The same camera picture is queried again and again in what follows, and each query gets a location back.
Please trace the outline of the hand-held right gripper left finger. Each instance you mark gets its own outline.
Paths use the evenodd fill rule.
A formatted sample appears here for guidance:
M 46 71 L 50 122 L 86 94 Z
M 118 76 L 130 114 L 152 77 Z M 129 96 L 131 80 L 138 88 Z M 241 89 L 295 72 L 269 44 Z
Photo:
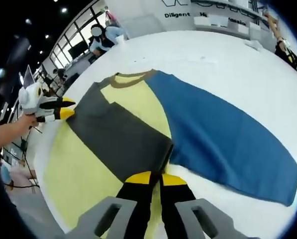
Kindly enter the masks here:
M 130 176 L 115 197 L 106 197 L 83 213 L 66 239 L 142 239 L 150 220 L 152 172 Z

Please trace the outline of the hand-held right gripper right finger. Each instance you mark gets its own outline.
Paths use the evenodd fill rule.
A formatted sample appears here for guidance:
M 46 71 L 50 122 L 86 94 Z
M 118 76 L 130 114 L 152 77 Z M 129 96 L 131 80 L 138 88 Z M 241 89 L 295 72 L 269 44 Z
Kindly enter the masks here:
M 196 199 L 186 181 L 162 174 L 162 220 L 169 239 L 247 239 L 233 219 L 205 199 Z

